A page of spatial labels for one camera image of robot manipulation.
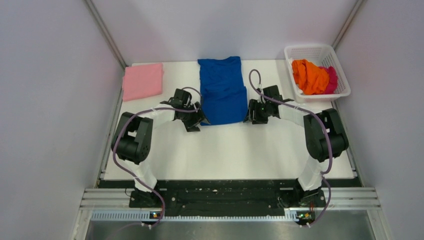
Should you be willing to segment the blue printed t shirt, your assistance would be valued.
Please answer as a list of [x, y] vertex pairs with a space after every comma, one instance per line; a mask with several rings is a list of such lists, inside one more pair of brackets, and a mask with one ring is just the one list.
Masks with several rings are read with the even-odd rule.
[[202, 109], [211, 126], [242, 122], [248, 111], [247, 88], [239, 56], [198, 59]]

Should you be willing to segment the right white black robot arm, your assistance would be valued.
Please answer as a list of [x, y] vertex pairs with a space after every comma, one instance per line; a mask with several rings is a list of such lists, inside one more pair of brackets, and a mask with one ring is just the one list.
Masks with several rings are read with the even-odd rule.
[[314, 113], [283, 99], [276, 85], [255, 89], [258, 99], [251, 99], [245, 123], [267, 124], [270, 117], [290, 121], [304, 129], [308, 159], [295, 180], [292, 199], [299, 206], [307, 206], [322, 186], [323, 176], [330, 172], [333, 160], [345, 151], [349, 142], [334, 108]]

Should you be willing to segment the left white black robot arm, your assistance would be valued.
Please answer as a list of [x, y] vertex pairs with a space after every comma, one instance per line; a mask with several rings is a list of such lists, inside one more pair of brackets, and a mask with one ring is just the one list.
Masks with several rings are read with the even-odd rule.
[[200, 131], [201, 123], [209, 124], [203, 111], [204, 98], [193, 102], [190, 87], [177, 88], [174, 95], [159, 105], [138, 113], [121, 114], [111, 142], [113, 162], [129, 173], [135, 190], [149, 207], [160, 202], [160, 193], [155, 190], [157, 178], [148, 162], [153, 130], [164, 124], [181, 121], [187, 132]]

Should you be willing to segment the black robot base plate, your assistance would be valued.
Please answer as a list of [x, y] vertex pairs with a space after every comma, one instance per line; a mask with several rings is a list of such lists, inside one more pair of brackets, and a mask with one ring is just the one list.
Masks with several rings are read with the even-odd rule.
[[295, 180], [159, 180], [156, 193], [130, 195], [130, 208], [165, 207], [166, 217], [283, 216], [287, 208], [313, 210], [324, 207], [320, 189], [316, 196], [292, 198]]

